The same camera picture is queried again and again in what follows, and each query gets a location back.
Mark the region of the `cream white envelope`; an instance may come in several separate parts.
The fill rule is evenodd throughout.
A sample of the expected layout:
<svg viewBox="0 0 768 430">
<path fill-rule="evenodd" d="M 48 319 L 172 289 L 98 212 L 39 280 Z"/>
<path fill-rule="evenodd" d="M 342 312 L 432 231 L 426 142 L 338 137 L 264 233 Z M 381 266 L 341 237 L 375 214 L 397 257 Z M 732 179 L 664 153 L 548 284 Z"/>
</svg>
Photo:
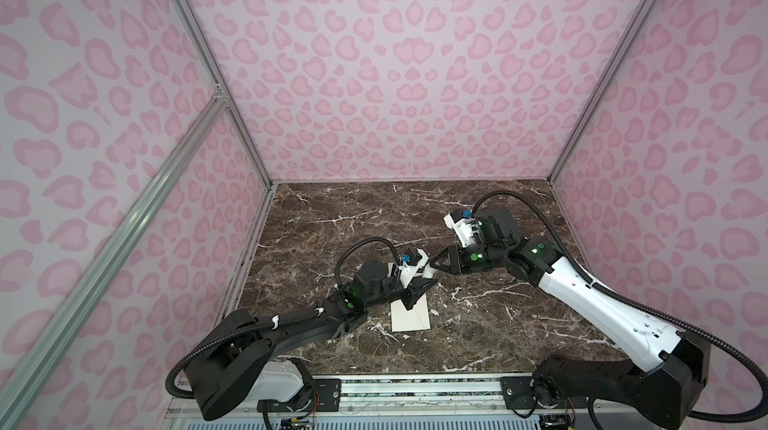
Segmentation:
<svg viewBox="0 0 768 430">
<path fill-rule="evenodd" d="M 394 332 L 427 330 L 430 328 L 426 294 L 412 310 L 406 310 L 399 300 L 392 302 L 390 304 L 390 315 Z"/>
</svg>

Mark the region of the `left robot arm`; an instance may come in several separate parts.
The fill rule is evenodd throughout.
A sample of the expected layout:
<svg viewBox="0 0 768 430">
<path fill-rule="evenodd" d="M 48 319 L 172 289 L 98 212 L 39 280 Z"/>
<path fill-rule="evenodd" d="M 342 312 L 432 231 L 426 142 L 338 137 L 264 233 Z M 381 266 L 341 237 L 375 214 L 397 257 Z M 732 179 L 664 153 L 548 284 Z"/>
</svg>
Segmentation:
<svg viewBox="0 0 768 430">
<path fill-rule="evenodd" d="M 236 310 L 172 367 L 165 389 L 196 401 L 206 421 L 249 398 L 296 406 L 308 399 L 313 379 L 300 361 L 276 356 L 356 330 L 373 307 L 399 301 L 412 309 L 436 285 L 434 273 L 426 260 L 400 266 L 369 260 L 351 282 L 309 307 L 259 317 Z"/>
</svg>

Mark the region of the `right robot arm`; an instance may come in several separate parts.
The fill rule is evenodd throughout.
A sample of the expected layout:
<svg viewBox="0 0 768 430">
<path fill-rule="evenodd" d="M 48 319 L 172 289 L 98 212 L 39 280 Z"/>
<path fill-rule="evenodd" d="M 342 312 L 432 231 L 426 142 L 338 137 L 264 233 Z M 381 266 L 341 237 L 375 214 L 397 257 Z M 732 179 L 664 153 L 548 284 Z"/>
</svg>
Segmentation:
<svg viewBox="0 0 768 430">
<path fill-rule="evenodd" d="M 458 209 L 444 222 L 458 242 L 432 257 L 433 268 L 454 275 L 504 269 L 568 305 L 626 354 L 621 361 L 547 357 L 532 374 L 537 404 L 608 400 L 633 407 L 661 428 L 681 426 L 706 385 L 709 343 L 599 292 L 598 279 L 552 240 L 525 235 L 504 207 Z"/>
</svg>

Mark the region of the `white glue stick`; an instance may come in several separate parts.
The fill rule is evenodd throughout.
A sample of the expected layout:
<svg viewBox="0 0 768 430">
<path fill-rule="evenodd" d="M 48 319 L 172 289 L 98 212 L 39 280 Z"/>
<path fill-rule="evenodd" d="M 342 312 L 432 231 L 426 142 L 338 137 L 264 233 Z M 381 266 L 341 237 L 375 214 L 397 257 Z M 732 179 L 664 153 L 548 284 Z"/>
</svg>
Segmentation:
<svg viewBox="0 0 768 430">
<path fill-rule="evenodd" d="M 436 273 L 436 269 L 434 269 L 431 265 L 426 265 L 423 269 L 422 276 L 424 278 L 433 278 Z"/>
</svg>

